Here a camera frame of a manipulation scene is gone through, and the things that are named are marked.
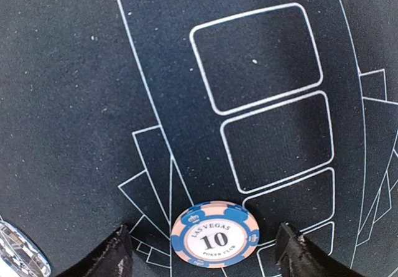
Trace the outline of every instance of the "blue and white poker chip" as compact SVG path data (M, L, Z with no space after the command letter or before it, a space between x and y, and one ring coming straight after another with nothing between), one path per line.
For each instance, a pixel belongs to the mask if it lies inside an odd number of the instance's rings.
M194 205L175 221L171 243L176 254L204 268L224 268L257 247L259 226L244 207L225 201Z

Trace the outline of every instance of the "white chip center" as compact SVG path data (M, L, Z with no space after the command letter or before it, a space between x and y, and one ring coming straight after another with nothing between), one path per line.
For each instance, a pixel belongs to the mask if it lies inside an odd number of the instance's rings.
M247 243L247 235L236 222L210 219L193 226L184 242L193 256L207 261L220 261L241 252Z

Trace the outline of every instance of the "casino chip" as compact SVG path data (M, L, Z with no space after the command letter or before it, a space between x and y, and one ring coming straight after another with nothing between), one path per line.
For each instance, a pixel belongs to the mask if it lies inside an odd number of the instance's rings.
M204 268L224 268L247 258L259 241L256 219L226 201L196 204L175 221L171 243L176 254Z

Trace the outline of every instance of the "poker chip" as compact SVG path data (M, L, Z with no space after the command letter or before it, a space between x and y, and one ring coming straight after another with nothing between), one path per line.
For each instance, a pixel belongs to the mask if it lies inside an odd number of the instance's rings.
M259 236L256 219L244 207L209 201L182 212L170 240L182 260L204 268L224 268L247 258Z

